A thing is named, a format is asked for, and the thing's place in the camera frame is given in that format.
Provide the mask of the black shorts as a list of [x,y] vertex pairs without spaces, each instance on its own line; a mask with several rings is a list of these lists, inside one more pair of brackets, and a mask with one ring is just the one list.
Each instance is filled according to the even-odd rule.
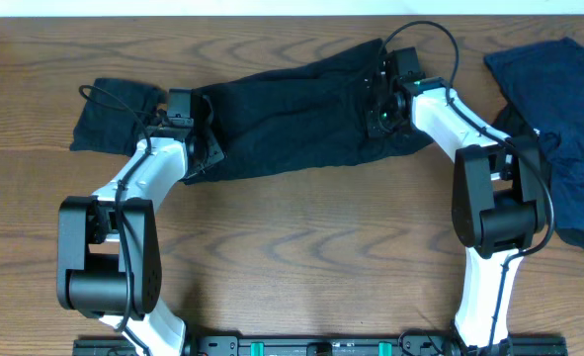
[[366,104],[381,41],[358,44],[305,66],[199,88],[225,158],[189,183],[354,166],[417,152],[430,138],[409,128],[370,137]]

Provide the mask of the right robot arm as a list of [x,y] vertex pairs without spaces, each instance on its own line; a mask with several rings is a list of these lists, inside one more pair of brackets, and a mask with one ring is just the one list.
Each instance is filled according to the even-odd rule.
[[492,128],[440,77],[381,71],[366,80],[371,136],[412,130],[435,142],[454,164],[452,221],[465,248],[465,272],[454,317],[463,355],[505,355],[512,343],[507,312],[533,237],[549,230],[552,200],[535,144]]

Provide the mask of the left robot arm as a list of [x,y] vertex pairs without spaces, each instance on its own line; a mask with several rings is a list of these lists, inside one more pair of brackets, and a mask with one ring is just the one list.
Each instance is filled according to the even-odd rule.
[[56,294],[66,310],[125,337],[136,355],[193,355],[186,323],[161,298],[155,215],[177,183],[224,157],[209,121],[171,119],[142,133],[105,186],[58,211]]

